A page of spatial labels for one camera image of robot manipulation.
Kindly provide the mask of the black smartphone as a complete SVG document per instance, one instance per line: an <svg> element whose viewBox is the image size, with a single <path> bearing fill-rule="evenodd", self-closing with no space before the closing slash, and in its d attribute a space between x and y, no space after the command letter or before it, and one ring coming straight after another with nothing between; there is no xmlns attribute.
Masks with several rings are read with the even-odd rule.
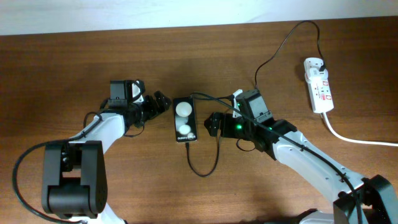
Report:
<svg viewBox="0 0 398 224"><path fill-rule="evenodd" d="M195 105L191 96L174 98L175 139L178 143L198 139Z"/></svg>

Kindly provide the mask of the white power strip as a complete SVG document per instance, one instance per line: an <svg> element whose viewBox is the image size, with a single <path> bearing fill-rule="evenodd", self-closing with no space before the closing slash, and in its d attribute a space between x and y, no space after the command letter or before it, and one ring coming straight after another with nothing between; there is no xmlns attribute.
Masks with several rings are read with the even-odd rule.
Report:
<svg viewBox="0 0 398 224"><path fill-rule="evenodd" d="M310 57L305 59L303 65L305 71L309 68L317 68L321 71L320 69L324 65L324 62L320 58ZM314 113L322 114L329 112L334 108L328 79L322 80L318 83L307 83L307 85L312 111Z"/></svg>

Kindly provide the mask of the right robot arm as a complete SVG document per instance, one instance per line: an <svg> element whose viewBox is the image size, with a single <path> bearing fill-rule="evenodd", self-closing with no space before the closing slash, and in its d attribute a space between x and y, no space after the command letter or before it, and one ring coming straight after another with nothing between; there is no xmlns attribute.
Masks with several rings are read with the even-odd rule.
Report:
<svg viewBox="0 0 398 224"><path fill-rule="evenodd" d="M288 166L333 206L310 209L292 223L397 223L397 195L381 175L366 178L319 150L291 123L275 120L258 90L231 97L229 113L214 112L204 122L210 136L251 141L260 152Z"/></svg>

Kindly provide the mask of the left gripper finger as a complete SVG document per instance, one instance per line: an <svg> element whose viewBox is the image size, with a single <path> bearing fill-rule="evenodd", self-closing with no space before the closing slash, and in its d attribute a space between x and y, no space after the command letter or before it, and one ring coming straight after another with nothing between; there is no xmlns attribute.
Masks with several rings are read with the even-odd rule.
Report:
<svg viewBox="0 0 398 224"><path fill-rule="evenodd" d="M158 112L158 114L166 112L172 104L171 99L167 98L161 91L156 91L154 93L154 96L157 105L156 111Z"/></svg>
<svg viewBox="0 0 398 224"><path fill-rule="evenodd" d="M156 116L160 115L160 108L153 96L147 95L143 104L144 119L150 120L154 119Z"/></svg>

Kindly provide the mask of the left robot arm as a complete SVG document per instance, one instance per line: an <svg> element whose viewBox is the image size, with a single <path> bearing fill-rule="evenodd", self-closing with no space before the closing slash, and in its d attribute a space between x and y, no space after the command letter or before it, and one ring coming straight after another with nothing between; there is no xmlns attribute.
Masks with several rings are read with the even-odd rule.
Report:
<svg viewBox="0 0 398 224"><path fill-rule="evenodd" d="M107 203L108 185L104 155L129 128L146 121L171 105L160 91L145 95L142 80L112 80L110 96L83 123L76 136L48 143L44 153L42 207L65 223L124 223Z"/></svg>

